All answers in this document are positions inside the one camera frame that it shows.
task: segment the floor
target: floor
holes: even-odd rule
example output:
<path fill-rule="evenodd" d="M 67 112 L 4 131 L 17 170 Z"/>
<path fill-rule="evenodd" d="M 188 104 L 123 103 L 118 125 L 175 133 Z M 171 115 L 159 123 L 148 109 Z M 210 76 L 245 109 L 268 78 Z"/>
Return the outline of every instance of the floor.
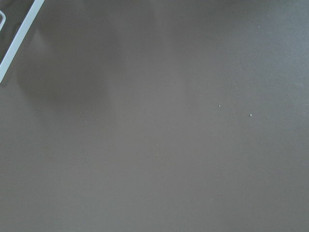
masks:
<path fill-rule="evenodd" d="M 0 229 L 309 228 L 309 1 L 45 1 L 0 86 Z"/>

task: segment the white strip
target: white strip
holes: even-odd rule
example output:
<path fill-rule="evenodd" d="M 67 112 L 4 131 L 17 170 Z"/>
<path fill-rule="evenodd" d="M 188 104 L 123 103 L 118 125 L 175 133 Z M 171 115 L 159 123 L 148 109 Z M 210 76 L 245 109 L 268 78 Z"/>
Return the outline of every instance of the white strip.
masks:
<path fill-rule="evenodd" d="M 3 80 L 6 71 L 10 67 L 11 62 L 16 55 L 16 52 L 18 51 L 22 41 L 24 40 L 24 37 L 26 36 L 32 22 L 34 21 L 35 16 L 38 14 L 43 2 L 44 0 L 34 1 L 17 34 L 15 35 L 8 51 L 3 58 L 2 63 L 0 64 L 0 82 Z"/>
<path fill-rule="evenodd" d="M 1 29 L 4 25 L 4 23 L 5 23 L 6 17 L 5 17 L 5 14 L 2 11 L 0 11 L 0 15 L 2 17 L 2 20 L 1 20 L 1 23 L 0 23 L 0 31 L 1 31 Z"/>

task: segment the gray floor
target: gray floor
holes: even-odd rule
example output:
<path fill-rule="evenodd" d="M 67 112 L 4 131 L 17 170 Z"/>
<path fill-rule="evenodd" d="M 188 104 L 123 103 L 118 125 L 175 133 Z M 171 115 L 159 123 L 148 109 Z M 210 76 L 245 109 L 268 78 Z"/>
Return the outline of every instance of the gray floor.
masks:
<path fill-rule="evenodd" d="M 0 230 L 308 231 L 308 9 L 47 0 L 0 86 Z"/>

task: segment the gray surface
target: gray surface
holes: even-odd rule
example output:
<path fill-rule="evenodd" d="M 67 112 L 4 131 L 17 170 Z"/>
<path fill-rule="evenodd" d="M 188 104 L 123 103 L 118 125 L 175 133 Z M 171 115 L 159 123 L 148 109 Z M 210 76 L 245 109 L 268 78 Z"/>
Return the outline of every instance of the gray surface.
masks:
<path fill-rule="evenodd" d="M 307 231 L 308 8 L 46 1 L 0 87 L 0 230 Z"/>

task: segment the white curved handle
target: white curved handle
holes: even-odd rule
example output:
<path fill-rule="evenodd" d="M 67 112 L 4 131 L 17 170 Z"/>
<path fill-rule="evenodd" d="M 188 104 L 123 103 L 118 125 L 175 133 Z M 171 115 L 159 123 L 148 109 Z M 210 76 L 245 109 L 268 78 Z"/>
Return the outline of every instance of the white curved handle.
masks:
<path fill-rule="evenodd" d="M 0 11 L 0 15 L 2 17 L 2 20 L 0 22 L 0 31 L 1 31 L 1 29 L 2 29 L 2 27 L 4 25 L 4 23 L 5 23 L 6 17 L 5 17 L 5 14 L 2 11 Z"/>

